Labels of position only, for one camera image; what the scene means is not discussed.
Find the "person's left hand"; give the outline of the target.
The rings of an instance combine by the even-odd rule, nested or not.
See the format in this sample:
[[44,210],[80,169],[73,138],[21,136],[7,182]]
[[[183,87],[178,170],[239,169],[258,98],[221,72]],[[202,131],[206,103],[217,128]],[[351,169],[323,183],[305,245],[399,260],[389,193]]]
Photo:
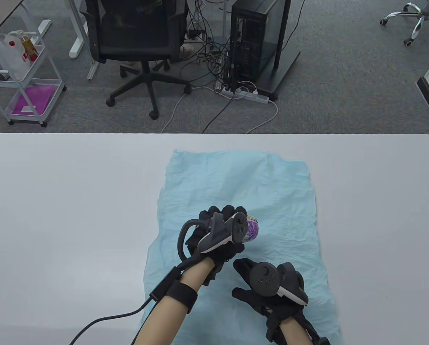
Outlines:
[[185,260],[184,246],[190,256],[210,258],[214,268],[207,275],[203,285],[208,286],[214,280],[224,263],[244,251],[244,237],[248,233],[247,212],[244,207],[234,208],[232,205],[219,209],[211,206],[198,215],[192,235],[186,239],[186,232],[181,232],[178,238],[178,254]]

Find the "person's right hand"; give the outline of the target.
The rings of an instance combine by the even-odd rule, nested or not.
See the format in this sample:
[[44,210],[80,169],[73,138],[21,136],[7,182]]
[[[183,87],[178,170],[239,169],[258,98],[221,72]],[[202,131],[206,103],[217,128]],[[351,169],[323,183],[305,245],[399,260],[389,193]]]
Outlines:
[[304,279],[291,263],[273,266],[268,262],[239,258],[233,266],[249,289],[237,287],[231,294],[266,317],[266,339],[270,343],[287,344],[280,325],[289,318],[296,320],[312,342],[317,343],[318,334],[303,314],[309,302]]

